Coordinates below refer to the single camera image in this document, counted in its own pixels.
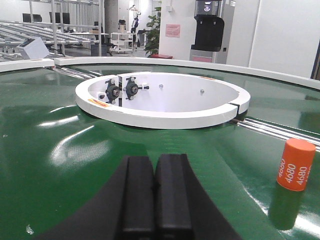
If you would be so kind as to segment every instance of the circular conveyor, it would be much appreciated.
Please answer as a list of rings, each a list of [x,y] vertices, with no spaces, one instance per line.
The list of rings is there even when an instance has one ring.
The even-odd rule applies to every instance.
[[[279,136],[293,133],[320,141],[318,81],[178,60],[55,61],[57,69],[91,77],[188,74],[250,93],[248,110],[233,121],[200,129],[148,129],[81,110],[75,88],[85,78],[61,74],[53,66],[50,60],[0,66],[0,239],[32,239],[63,221],[99,191],[124,155],[149,156],[155,165],[161,154],[181,153],[188,155],[202,186],[244,240],[320,238],[319,152],[304,192],[276,184],[285,144]],[[272,130],[266,126],[278,135],[268,134]]]

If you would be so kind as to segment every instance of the potted plant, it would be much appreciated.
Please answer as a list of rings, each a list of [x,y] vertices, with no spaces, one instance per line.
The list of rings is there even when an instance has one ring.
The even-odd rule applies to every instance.
[[[147,43],[144,47],[146,54],[149,54],[149,56],[159,53],[161,6],[155,7],[153,12],[155,12],[155,15],[148,16],[150,22],[146,24],[148,28],[151,28],[146,34]]]

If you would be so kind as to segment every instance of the white round platform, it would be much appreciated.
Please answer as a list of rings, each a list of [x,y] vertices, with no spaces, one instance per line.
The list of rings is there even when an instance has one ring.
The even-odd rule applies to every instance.
[[[111,83],[120,84],[121,101],[108,99],[106,90]],[[135,89],[130,92],[128,88],[133,85]],[[152,129],[195,129],[222,124],[245,112],[250,101],[246,90],[228,82],[162,72],[96,77],[80,83],[75,92],[79,107],[93,116]]]

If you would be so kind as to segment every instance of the orange cylinder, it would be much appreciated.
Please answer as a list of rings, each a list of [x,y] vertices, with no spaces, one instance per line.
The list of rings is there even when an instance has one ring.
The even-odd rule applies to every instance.
[[[285,142],[276,181],[292,191],[306,188],[316,146],[306,140],[290,138]]]

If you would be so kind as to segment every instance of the black water dispenser panel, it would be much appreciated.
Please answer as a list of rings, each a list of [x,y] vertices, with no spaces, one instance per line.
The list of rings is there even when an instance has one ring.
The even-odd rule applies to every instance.
[[[195,2],[196,34],[193,50],[219,52],[224,35],[225,22],[218,17],[221,0]]]

